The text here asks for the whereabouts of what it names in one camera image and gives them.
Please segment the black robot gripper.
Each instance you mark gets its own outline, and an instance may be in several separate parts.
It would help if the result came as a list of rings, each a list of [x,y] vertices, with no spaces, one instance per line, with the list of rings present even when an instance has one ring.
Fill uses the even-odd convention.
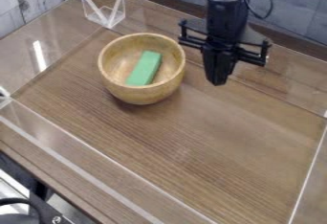
[[[237,61],[256,66],[267,63],[270,40],[248,26],[248,0],[207,0],[207,17],[184,19],[179,26],[179,43],[197,49],[203,56],[205,77],[219,83],[217,53],[220,53],[220,85],[224,85]]]

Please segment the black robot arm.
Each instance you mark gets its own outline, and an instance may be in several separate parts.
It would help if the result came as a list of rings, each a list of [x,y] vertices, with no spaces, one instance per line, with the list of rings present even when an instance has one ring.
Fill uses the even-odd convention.
[[[248,14],[257,18],[266,15],[253,12],[251,0],[205,0],[207,14],[203,19],[183,19],[179,22],[179,43],[201,52],[207,80],[224,85],[236,63],[244,61],[263,67],[268,59],[271,40],[248,24]]]

